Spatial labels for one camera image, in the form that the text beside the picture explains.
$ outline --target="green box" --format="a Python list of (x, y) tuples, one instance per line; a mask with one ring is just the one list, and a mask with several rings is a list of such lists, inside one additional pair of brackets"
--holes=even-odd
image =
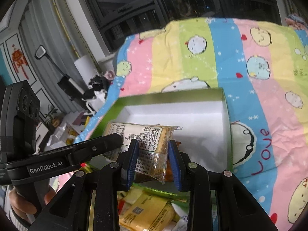
[[(109, 121), (147, 125), (180, 126), (173, 139), (180, 141), (180, 151), (207, 170), (232, 169), (232, 142), (226, 98), (222, 88), (198, 89), (136, 95), (119, 98), (94, 131), (101, 136)], [(90, 165), (101, 168), (109, 161), (98, 156)], [(173, 183), (158, 181), (144, 186), (173, 192)]]

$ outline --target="finger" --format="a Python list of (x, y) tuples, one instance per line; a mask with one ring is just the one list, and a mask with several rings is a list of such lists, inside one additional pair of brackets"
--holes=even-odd
[(12, 209), (14, 210), (14, 212), (15, 212), (19, 217), (23, 218), (23, 219), (26, 220), (26, 221), (29, 221), (29, 219), (28, 219), (26, 213), (24, 213), (24, 212), (20, 211), (19, 209), (15, 208), (13, 205), (12, 205)]
[(52, 187), (50, 187), (49, 192), (44, 197), (45, 204), (47, 205), (51, 201), (51, 199), (54, 198), (55, 195), (56, 195), (56, 192), (54, 191)]
[(27, 213), (27, 214), (35, 214), (36, 208), (33, 204), (31, 204), (29, 201), (27, 201), (25, 198), (17, 194), (16, 189), (13, 189), (9, 193), (9, 199), (10, 203), (13, 207), (16, 209), (19, 209), (20, 211)]

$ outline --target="qr code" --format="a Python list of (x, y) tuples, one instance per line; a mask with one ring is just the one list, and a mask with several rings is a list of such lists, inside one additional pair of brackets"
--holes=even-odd
[(143, 211), (143, 208), (135, 207), (132, 212), (135, 214), (140, 214), (142, 211)]

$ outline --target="yellow cable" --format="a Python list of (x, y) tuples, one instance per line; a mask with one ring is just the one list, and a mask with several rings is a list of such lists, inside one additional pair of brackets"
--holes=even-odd
[(68, 35), (68, 32), (67, 32), (67, 30), (66, 30), (66, 28), (65, 28), (65, 26), (64, 26), (64, 23), (63, 23), (62, 18), (61, 18), (61, 16), (60, 16), (60, 13), (59, 13), (57, 4), (56, 4), (55, 0), (51, 0), (51, 1), (52, 1), (53, 5), (54, 5), (54, 10), (55, 10), (55, 12), (56, 12), (56, 14), (57, 14), (57, 16), (58, 16), (58, 19), (59, 19), (59, 21), (60, 21), (60, 23), (61, 23), (61, 25), (62, 25), (62, 28), (63, 28), (63, 30), (64, 30), (65, 36), (66, 36), (66, 38), (68, 39), (68, 41), (69, 41), (69, 43), (70, 43), (70, 46), (71, 46), (72, 49), (73, 49), (73, 52), (75, 53), (75, 55), (76, 55), (77, 58), (79, 59), (79, 58), (80, 58), (80, 55), (78, 54), (78, 52), (77, 52), (75, 46), (73, 45), (72, 41), (70, 40), (70, 36)]

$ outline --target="sticker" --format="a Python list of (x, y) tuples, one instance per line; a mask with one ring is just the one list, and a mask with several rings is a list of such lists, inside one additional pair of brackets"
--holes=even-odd
[(112, 123), (108, 134), (119, 134), (122, 136), (123, 144), (126, 146), (130, 145), (131, 139), (137, 139), (140, 149), (155, 151), (159, 137), (161, 136), (161, 131), (161, 127)]
[[(112, 150), (106, 154), (104, 157), (116, 161), (119, 154), (128, 150), (127, 145), (122, 145), (122, 147)], [(151, 166), (154, 163), (155, 159), (157, 159), (158, 154), (150, 151), (139, 149), (139, 156), (136, 164), (136, 172), (139, 172), (144, 175), (150, 175)]]

